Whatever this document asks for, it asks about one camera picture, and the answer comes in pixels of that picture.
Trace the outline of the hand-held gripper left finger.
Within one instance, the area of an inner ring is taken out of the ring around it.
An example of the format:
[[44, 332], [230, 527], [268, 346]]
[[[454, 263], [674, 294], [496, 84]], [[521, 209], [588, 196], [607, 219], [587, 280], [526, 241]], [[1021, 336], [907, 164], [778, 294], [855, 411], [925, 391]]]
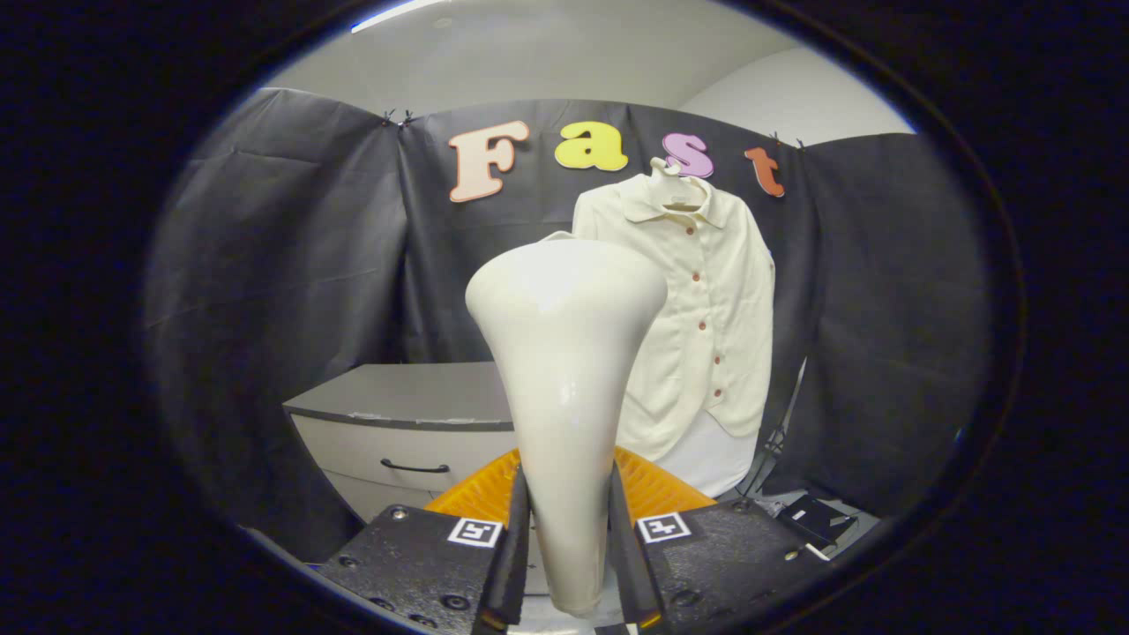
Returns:
[[520, 621], [531, 503], [511, 450], [423, 508], [392, 504], [320, 574], [410, 634], [504, 634]]

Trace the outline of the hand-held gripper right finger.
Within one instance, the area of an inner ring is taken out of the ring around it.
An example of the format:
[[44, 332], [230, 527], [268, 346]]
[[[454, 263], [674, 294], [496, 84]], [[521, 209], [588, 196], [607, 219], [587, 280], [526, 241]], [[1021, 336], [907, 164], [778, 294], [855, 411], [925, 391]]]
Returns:
[[625, 449], [609, 480], [609, 559], [637, 630], [770, 630], [834, 571], [758, 504], [714, 501]]

